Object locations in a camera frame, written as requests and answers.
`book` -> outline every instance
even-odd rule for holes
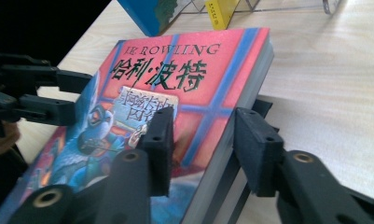
[[[230,19],[239,2],[240,0],[206,0],[204,2],[215,30],[228,28]]]
[[[191,0],[118,0],[147,36],[163,32]]]
[[[0,223],[35,190],[78,192],[132,150],[153,113],[174,110],[169,196],[151,198],[153,223],[201,223],[232,153],[236,106],[252,108],[273,59],[268,28],[120,40],[0,208]]]

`screw hole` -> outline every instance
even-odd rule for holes
[[[61,191],[59,191],[58,189],[50,189],[38,195],[35,198],[33,205],[35,207],[47,207],[47,206],[55,204],[61,198],[62,198]]]
[[[123,156],[124,161],[135,161],[137,159],[138,159],[138,154],[135,152],[131,152]]]
[[[313,158],[311,156],[307,154],[303,154],[303,153],[295,154],[294,159],[297,161],[306,162],[306,163],[313,162]]]

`table surface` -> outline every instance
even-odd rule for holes
[[[284,3],[261,0],[257,8]],[[342,185],[374,198],[374,0],[342,0],[332,16],[317,7],[239,12],[229,28],[257,26],[270,27],[275,53],[259,98],[273,103],[267,121],[285,149],[315,154]],[[208,30],[206,13],[182,14],[165,34]],[[59,67],[94,74],[118,40],[138,37],[145,36],[114,0]],[[54,88],[39,94],[77,98]],[[18,145],[31,161],[56,127],[21,121],[20,128]],[[239,223],[279,223],[274,206],[250,197]]]

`yellow book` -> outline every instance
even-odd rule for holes
[[[227,29],[239,1],[240,0],[206,0],[204,2],[215,30]]]

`cover illustration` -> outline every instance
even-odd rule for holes
[[[155,111],[174,108],[169,197],[152,197],[153,223],[179,223],[241,96],[269,29],[251,28],[119,41],[0,210],[7,222],[34,190],[74,191],[110,172],[132,150]]]

